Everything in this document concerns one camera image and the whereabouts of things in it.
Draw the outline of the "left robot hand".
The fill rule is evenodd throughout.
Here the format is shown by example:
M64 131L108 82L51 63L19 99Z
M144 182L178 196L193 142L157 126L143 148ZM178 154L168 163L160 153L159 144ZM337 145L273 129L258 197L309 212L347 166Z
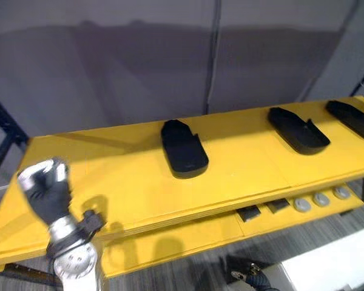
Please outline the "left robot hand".
M48 226L70 214L68 177L68 166L57 157L28 166L17 175L30 207Z

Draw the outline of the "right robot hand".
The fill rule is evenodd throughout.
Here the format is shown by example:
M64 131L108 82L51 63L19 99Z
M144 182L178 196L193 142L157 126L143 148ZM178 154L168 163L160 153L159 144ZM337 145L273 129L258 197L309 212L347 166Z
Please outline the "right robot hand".
M244 257L226 255L220 258L220 263L227 285L239 281L255 290L268 290L272 287L268 277L256 262Z

